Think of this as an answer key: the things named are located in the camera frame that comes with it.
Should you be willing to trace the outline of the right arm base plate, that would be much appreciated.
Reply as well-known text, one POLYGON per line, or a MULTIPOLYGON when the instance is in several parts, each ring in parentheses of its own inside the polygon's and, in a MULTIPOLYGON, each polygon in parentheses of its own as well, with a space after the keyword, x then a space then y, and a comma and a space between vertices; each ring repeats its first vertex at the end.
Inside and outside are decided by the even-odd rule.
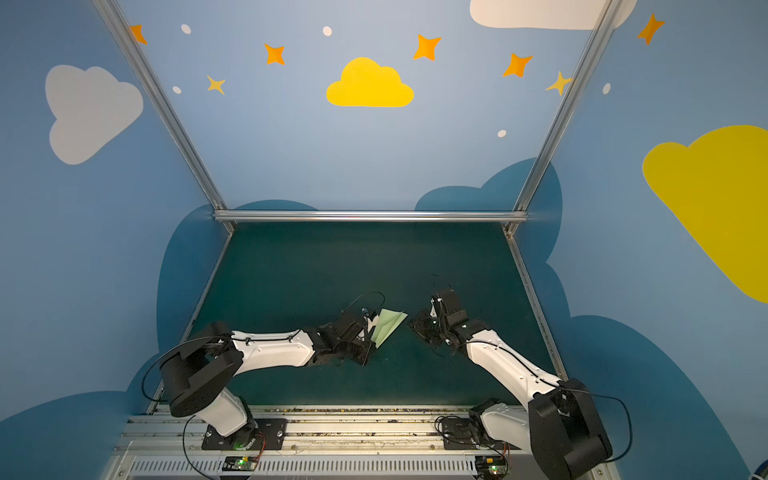
POLYGON ((434 421, 434 429, 442 439, 445 450, 518 450, 518 447, 512 444, 491 439, 477 421, 468 417, 439 416, 434 421))

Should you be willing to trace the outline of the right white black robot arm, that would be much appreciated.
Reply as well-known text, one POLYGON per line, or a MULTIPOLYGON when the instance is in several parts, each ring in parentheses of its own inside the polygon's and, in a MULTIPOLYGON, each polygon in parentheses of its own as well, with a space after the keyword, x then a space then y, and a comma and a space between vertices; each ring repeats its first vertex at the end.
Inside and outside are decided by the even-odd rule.
POLYGON ((489 400, 471 411, 479 435, 534 457, 549 479, 577 479, 612 458, 613 446, 594 396, 576 379, 564 381, 526 359, 479 319, 450 322, 425 313, 409 327, 431 346, 463 354, 520 403, 489 400))

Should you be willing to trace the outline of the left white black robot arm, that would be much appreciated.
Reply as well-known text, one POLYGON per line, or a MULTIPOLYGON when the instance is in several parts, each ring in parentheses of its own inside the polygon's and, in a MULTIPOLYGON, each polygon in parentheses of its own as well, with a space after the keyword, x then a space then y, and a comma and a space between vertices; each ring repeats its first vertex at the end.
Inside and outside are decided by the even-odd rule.
POLYGON ((344 314, 325 325, 273 334, 235 331, 215 322, 159 359, 170 413, 202 419, 214 436, 215 449, 264 448, 268 439, 246 401, 228 389, 230 381, 250 371, 333 360, 364 365, 375 346, 377 322, 376 316, 344 314))

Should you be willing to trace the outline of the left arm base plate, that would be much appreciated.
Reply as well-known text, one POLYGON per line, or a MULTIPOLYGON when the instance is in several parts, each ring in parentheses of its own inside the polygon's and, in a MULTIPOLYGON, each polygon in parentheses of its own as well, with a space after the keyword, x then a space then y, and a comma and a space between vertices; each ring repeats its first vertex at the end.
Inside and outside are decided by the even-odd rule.
POLYGON ((236 432, 223 436, 212 426, 204 435, 202 450, 261 451, 281 450, 285 440, 287 421, 284 418, 257 418, 249 420, 236 432))

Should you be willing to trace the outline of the light green paper sheet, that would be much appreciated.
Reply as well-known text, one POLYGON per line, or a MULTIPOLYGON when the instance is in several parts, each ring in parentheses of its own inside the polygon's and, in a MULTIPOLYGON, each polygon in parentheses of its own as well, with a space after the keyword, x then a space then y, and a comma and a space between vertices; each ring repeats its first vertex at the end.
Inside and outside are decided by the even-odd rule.
POLYGON ((403 311, 382 309, 372 323, 371 341, 380 348, 386 339, 402 324, 408 314, 403 311))

